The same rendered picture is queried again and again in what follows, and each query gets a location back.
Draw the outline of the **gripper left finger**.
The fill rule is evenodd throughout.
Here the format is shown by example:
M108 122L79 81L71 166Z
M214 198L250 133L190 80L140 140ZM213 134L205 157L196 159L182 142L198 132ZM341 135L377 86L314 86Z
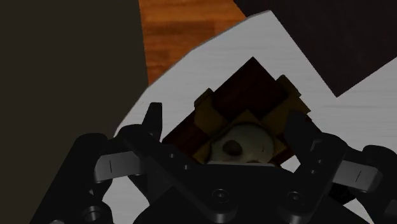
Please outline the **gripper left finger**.
M190 224L190 203L172 184L177 156L159 141L162 103L152 102L144 121L108 139L78 137L29 224L115 224L103 197L115 178L127 176L149 201L133 224Z

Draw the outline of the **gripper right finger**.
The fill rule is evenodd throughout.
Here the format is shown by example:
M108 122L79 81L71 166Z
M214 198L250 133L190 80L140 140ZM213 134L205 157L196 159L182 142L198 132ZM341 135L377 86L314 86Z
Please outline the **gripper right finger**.
M294 172L298 192L310 211L334 185L350 191L374 224L397 224L397 153L377 145L361 151L333 134L321 132L305 114L292 111L286 142L300 162Z

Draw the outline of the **white round object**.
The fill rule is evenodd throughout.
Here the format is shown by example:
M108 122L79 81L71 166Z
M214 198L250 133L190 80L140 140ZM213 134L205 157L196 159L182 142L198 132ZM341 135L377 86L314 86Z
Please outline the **white round object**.
M274 142L264 128L256 124L234 125L214 142L208 164L268 163L274 154Z

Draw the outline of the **dark red yellow box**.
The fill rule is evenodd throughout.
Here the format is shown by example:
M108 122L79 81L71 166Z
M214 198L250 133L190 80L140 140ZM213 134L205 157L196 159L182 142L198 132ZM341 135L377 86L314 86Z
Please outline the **dark red yellow box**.
M254 124L270 135L275 144L270 163L280 166L294 155L282 134L289 111L310 112L300 96L285 75L274 79L251 57L220 87L198 97L194 110L162 141L204 163L211 145L228 131L238 124Z

